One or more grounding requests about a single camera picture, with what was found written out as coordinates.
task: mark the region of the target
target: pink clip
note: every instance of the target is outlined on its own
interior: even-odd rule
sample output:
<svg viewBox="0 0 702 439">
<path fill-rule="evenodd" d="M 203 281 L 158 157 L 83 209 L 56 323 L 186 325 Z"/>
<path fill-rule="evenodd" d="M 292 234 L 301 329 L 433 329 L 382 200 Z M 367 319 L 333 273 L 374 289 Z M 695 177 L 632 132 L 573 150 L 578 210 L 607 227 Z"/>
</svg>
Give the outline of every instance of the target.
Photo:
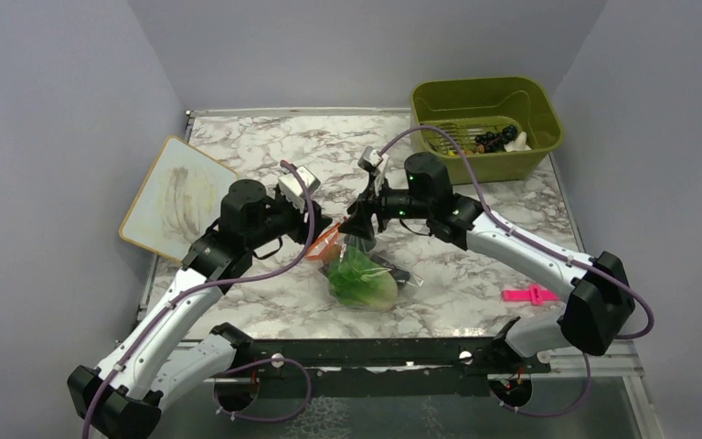
<svg viewBox="0 0 702 439">
<path fill-rule="evenodd" d="M 542 305 L 545 302 L 554 302 L 559 299 L 552 291 L 542 289 L 537 284 L 531 284 L 527 290 L 503 290 L 502 300 L 505 302 L 531 302 L 532 305 Z"/>
</svg>

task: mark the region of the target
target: cutting board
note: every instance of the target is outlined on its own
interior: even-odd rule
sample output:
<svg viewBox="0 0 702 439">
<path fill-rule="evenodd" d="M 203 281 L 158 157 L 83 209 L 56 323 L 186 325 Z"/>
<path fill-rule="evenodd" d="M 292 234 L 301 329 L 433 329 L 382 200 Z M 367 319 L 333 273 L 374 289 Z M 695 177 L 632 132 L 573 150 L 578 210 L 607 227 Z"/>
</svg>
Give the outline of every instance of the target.
<svg viewBox="0 0 702 439">
<path fill-rule="evenodd" d="M 120 237 L 181 261 L 219 216 L 219 203 L 237 178 L 232 169 L 168 137 L 122 221 Z"/>
</svg>

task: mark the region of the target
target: marble countertop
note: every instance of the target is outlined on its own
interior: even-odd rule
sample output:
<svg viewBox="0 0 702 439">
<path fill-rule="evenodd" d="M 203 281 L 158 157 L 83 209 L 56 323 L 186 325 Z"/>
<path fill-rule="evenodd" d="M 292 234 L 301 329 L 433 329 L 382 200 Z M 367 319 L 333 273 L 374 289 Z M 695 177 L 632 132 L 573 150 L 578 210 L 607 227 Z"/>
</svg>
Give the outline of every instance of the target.
<svg viewBox="0 0 702 439">
<path fill-rule="evenodd" d="M 281 173 L 280 159 L 307 166 L 322 181 L 314 197 L 325 214 L 339 219 L 365 186 L 367 174 L 356 167 L 364 148 L 381 147 L 409 126 L 403 112 L 199 117 L 189 143 L 234 168 L 240 178 L 257 179 L 268 188 Z M 412 153 L 410 140 L 403 139 L 389 153 L 389 182 L 405 187 L 402 166 Z M 491 207 L 518 226 L 577 250 L 548 159 L 525 181 L 483 184 L 483 189 Z M 456 190 L 476 197 L 470 186 Z M 425 230 L 418 221 L 410 223 L 416 231 Z M 532 281 L 483 255 L 414 235 L 395 221 L 377 238 L 398 265 L 424 279 L 421 288 L 403 290 L 392 310 L 343 307 L 326 292 L 326 280 L 315 265 L 301 262 L 275 279 L 234 286 L 197 320 L 186 339 L 201 339 L 223 322 L 256 338 L 488 336 L 514 316 L 533 316 L 559 306 L 503 303 L 503 289 L 526 288 Z M 285 240 L 278 254 L 255 261 L 247 275 L 283 266 L 299 250 Z M 178 264 L 158 258 L 150 304 L 162 296 L 177 269 Z"/>
</svg>

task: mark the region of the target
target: green bin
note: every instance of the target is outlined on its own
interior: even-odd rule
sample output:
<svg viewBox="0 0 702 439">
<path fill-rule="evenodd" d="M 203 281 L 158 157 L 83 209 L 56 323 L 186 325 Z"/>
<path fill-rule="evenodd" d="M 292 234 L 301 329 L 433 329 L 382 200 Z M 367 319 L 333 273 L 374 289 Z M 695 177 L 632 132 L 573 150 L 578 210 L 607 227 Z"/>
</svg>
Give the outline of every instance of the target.
<svg viewBox="0 0 702 439">
<path fill-rule="evenodd" d="M 531 151 L 469 155 L 478 181 L 526 178 L 561 143 L 561 125 L 548 96 L 527 78 L 424 82 L 410 94 L 410 108 L 413 125 L 438 126 L 465 149 L 475 147 L 476 135 L 498 133 L 509 124 L 526 132 Z M 410 140 L 416 150 L 435 154 L 448 167 L 454 185 L 470 182 L 462 159 L 448 154 L 453 148 L 439 134 L 421 130 Z"/>
</svg>

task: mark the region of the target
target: clear plastic bag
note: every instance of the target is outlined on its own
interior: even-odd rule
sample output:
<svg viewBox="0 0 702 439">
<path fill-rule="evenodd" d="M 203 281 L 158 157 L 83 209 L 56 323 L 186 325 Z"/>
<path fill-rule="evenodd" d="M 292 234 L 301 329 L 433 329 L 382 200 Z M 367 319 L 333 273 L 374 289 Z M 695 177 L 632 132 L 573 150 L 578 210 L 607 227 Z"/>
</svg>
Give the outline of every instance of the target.
<svg viewBox="0 0 702 439">
<path fill-rule="evenodd" d="M 339 233 L 338 226 L 316 240 L 306 259 L 321 263 L 319 272 L 328 280 L 328 292 L 340 304 L 386 311 L 402 289 L 423 284 L 419 276 L 376 252 L 376 242 Z"/>
</svg>

